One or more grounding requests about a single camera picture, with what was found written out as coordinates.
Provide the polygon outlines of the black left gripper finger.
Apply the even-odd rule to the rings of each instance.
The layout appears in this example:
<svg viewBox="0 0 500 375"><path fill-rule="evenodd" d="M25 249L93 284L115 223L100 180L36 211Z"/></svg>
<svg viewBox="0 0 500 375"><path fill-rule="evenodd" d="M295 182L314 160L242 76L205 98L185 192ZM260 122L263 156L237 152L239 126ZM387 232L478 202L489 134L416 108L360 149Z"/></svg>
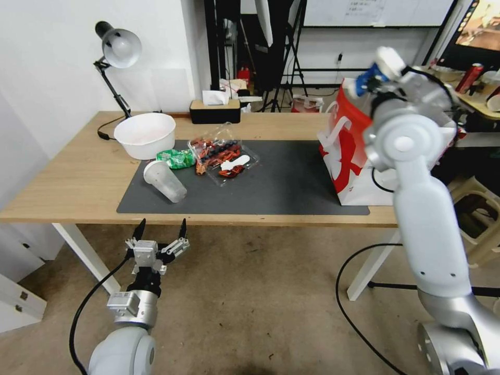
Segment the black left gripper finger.
<svg viewBox="0 0 500 375"><path fill-rule="evenodd" d="M184 218L181 223L178 238L160 249L160 260L175 260L184 254L190 247L186 234L187 224Z"/></svg>
<svg viewBox="0 0 500 375"><path fill-rule="evenodd" d="M145 227L146 219L143 218L139 225L134 229L132 237L125 240L127 246L127 254L133 254L135 246L137 245L138 241L142 239Z"/></svg>

